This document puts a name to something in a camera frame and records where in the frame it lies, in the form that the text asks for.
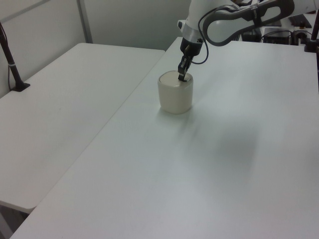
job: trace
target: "white table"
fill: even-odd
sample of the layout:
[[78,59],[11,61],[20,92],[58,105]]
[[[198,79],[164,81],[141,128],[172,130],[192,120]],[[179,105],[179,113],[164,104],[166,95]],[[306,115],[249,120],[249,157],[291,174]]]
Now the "white table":
[[0,205],[30,213],[163,53],[78,44],[0,99]]
[[273,44],[210,46],[208,62],[189,71],[192,109],[171,115],[160,110],[157,79],[177,66],[180,42],[12,239],[319,235],[316,55]]

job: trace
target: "black clamp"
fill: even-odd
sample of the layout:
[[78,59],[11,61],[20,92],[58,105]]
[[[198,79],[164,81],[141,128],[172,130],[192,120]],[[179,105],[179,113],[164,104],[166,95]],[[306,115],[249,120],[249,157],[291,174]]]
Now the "black clamp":
[[251,15],[252,15],[252,19],[254,21],[255,27],[261,27],[262,22],[261,22],[260,11],[259,11],[258,5],[257,4],[251,5],[250,11],[251,11]]

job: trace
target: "white wall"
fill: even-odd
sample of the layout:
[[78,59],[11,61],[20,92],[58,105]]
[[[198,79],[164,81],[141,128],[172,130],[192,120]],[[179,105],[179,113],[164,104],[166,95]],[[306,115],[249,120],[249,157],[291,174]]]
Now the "white wall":
[[[23,81],[85,42],[76,0],[50,0],[2,25]],[[0,48],[0,98],[7,92],[7,61]]]
[[85,0],[93,43],[167,50],[190,0]]

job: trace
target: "cup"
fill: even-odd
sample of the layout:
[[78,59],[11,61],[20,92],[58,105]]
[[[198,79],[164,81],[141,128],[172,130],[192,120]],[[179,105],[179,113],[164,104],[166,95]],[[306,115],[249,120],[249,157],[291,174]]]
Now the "cup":
[[191,107],[193,99],[193,77],[186,73],[186,82],[178,79],[177,71],[168,71],[158,80],[159,102],[162,109],[171,114],[182,114]]

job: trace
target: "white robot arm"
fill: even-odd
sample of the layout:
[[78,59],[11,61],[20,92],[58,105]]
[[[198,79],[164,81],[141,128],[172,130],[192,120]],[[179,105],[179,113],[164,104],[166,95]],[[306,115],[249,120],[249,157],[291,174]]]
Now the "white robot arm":
[[319,0],[264,0],[245,7],[231,0],[192,0],[187,20],[178,22],[183,35],[180,49],[184,54],[178,66],[179,79],[184,80],[204,40],[224,46],[243,32],[318,8]]

